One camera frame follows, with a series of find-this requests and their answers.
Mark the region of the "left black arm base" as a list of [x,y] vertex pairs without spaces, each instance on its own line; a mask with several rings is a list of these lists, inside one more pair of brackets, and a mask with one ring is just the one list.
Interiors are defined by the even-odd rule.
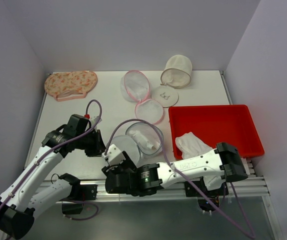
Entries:
[[[70,194],[68,197],[63,198],[62,201],[92,201],[97,196],[97,184],[82,184],[79,186],[77,192]],[[81,203],[63,203],[61,205],[61,212],[64,215],[79,215],[84,210],[85,205]]]

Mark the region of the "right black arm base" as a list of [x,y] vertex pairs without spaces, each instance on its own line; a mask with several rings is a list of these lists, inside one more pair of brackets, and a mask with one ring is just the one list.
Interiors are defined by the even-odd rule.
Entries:
[[[193,181],[193,183],[216,205],[218,208],[224,203],[226,196],[229,194],[227,184],[224,182],[221,187],[215,190],[207,190],[203,179]],[[197,197],[198,205],[203,212],[212,213],[216,210],[210,205],[209,201],[205,200],[202,195],[193,186],[185,181],[184,191],[187,198]]]

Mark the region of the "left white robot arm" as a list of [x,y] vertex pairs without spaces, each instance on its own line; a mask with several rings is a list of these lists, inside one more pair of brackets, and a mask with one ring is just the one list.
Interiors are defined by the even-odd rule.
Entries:
[[88,157],[98,157],[105,151],[101,132],[96,129],[100,121],[100,116],[73,114],[67,124],[46,135],[34,160],[0,194],[0,230],[8,239],[24,237],[35,219],[56,202],[74,201],[81,195],[81,181],[69,173],[60,175],[45,190],[36,191],[51,170],[74,150],[82,150]]

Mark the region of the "grey-trimmed white mesh laundry bag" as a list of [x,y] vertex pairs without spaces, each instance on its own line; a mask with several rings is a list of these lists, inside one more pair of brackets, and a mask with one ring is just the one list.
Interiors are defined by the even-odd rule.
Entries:
[[127,128],[124,135],[114,136],[111,144],[125,151],[138,167],[144,159],[157,156],[161,151],[161,140],[151,126],[135,122]]

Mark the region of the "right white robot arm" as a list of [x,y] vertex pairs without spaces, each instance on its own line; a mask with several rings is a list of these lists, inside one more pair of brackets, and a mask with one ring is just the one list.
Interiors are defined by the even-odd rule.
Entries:
[[108,165],[101,171],[106,176],[105,190],[109,194],[151,196],[178,182],[200,178],[201,192],[211,195],[225,182],[239,182],[248,178],[237,148],[226,142],[218,143],[215,149],[199,156],[141,167],[136,167],[128,154],[114,144],[103,157]]

